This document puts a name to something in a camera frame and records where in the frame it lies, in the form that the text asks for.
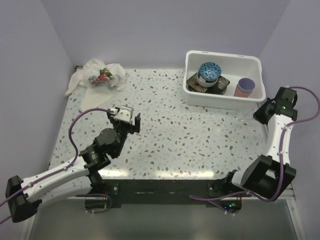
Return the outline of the clear glass cup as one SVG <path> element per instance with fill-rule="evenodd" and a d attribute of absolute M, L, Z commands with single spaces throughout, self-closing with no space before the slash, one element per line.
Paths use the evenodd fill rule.
<path fill-rule="evenodd" d="M 250 109 L 250 110 L 246 110 L 246 111 L 238 111 L 235 114 L 234 118 L 239 122 L 247 123 L 247 122 L 254 120 L 254 117 L 253 117 L 254 113 L 255 113 L 254 109 Z"/>

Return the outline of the orange plastic cup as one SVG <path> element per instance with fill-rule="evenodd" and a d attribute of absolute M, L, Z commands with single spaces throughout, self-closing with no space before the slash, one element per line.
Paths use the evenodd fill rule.
<path fill-rule="evenodd" d="M 249 89 L 241 87 L 239 84 L 236 86 L 233 96 L 234 97 L 240 97 L 240 98 L 248 98 L 254 88 L 250 87 Z"/>

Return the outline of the purple plastic cup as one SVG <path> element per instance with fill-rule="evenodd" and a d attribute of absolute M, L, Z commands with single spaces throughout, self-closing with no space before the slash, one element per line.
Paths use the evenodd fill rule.
<path fill-rule="evenodd" d="M 241 78 L 238 83 L 236 88 L 241 92 L 241 93 L 246 93 L 250 94 L 253 92 L 255 89 L 256 84 L 255 82 L 250 79 L 250 78 Z"/>

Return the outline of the black floral square plate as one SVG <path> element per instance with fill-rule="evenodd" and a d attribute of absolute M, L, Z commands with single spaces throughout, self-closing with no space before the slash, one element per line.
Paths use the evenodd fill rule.
<path fill-rule="evenodd" d="M 215 94 L 224 95 L 227 91 L 227 87 L 230 81 L 223 76 L 220 76 L 217 82 L 210 87 L 201 86 L 197 80 L 196 73 L 190 77 L 187 81 L 187 89 L 191 92 L 204 93 L 204 94 Z"/>

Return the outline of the cream bowl blue pattern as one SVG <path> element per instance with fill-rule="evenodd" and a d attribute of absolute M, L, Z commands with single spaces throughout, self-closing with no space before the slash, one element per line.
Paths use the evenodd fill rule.
<path fill-rule="evenodd" d="M 218 82 L 218 78 L 215 78 L 213 80 L 207 80 L 200 74 L 199 71 L 196 73 L 196 80 L 202 87 L 205 88 L 210 88 Z"/>

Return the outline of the blue patterned small bowl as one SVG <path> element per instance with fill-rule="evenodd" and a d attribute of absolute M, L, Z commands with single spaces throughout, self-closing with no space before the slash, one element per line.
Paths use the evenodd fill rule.
<path fill-rule="evenodd" d="M 214 62 L 205 62 L 199 69 L 198 78 L 204 79 L 206 82 L 214 82 L 221 76 L 221 67 Z"/>

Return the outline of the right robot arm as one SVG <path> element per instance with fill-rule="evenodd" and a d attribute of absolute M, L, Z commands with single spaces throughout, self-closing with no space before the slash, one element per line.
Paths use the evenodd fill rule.
<path fill-rule="evenodd" d="M 298 117 L 294 109 L 297 100 L 295 90 L 280 87 L 273 99 L 268 98 L 253 113 L 256 121 L 267 126 L 266 150 L 247 169 L 228 174 L 232 178 L 222 185 L 227 196 L 233 197 L 242 189 L 273 202 L 296 177 L 297 170 L 290 166 L 288 151 Z"/>

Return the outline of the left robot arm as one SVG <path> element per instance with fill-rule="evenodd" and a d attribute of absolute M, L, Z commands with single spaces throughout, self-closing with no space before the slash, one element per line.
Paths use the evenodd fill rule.
<path fill-rule="evenodd" d="M 35 215 L 40 198 L 50 190 L 108 166 L 111 159 L 120 156 L 127 136 L 140 132 L 141 116 L 133 117 L 132 108 L 121 106 L 106 109 L 105 113 L 113 127 L 102 130 L 85 150 L 77 150 L 72 160 L 37 176 L 22 179 L 15 175 L 8 180 L 4 203 L 14 223 Z"/>

